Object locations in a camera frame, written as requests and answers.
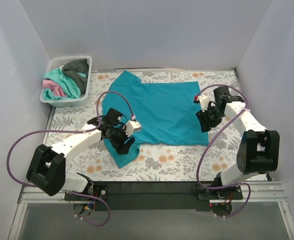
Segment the teal t shirt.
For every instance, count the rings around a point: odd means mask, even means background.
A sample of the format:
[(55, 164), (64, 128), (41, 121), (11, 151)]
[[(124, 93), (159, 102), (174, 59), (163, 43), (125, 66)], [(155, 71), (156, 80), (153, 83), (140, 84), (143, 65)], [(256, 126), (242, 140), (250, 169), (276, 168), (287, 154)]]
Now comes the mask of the teal t shirt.
[(102, 101), (105, 115), (110, 108), (127, 118), (134, 113), (142, 129), (133, 136), (128, 154), (118, 154), (110, 140), (105, 147), (119, 168), (137, 158), (141, 144), (194, 146), (209, 144), (208, 133), (201, 131), (196, 113), (201, 109), (192, 98), (200, 92), (198, 82), (143, 83), (124, 71), (109, 87)]

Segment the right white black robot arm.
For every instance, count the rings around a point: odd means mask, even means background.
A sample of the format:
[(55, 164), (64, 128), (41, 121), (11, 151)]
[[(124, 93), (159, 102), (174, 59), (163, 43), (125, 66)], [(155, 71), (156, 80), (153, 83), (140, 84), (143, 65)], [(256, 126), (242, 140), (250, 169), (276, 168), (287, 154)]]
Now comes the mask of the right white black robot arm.
[(193, 187), (192, 191), (200, 200), (231, 199), (247, 179), (274, 172), (278, 168), (280, 134), (276, 130), (267, 129), (255, 119), (241, 93), (232, 95), (231, 87), (224, 84), (216, 84), (214, 88), (214, 100), (202, 92), (194, 97), (194, 103), (200, 105), (196, 117), (201, 132), (209, 132), (224, 117), (228, 117), (230, 121), (223, 128), (234, 125), (241, 141), (234, 165), (218, 173), (210, 185), (198, 182)]

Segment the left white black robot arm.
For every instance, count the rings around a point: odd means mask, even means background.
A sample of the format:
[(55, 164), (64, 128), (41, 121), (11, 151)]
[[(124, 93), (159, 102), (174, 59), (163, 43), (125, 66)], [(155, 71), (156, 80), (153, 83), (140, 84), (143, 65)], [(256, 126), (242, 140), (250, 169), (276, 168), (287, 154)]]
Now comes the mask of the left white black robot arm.
[(27, 180), (52, 197), (60, 191), (76, 192), (82, 200), (94, 196), (94, 182), (82, 173), (68, 173), (67, 162), (93, 144), (110, 141), (117, 154), (127, 155), (135, 142), (134, 133), (142, 129), (132, 117), (122, 122), (123, 114), (110, 108), (105, 115), (90, 119), (79, 133), (50, 146), (39, 145), (32, 157)]

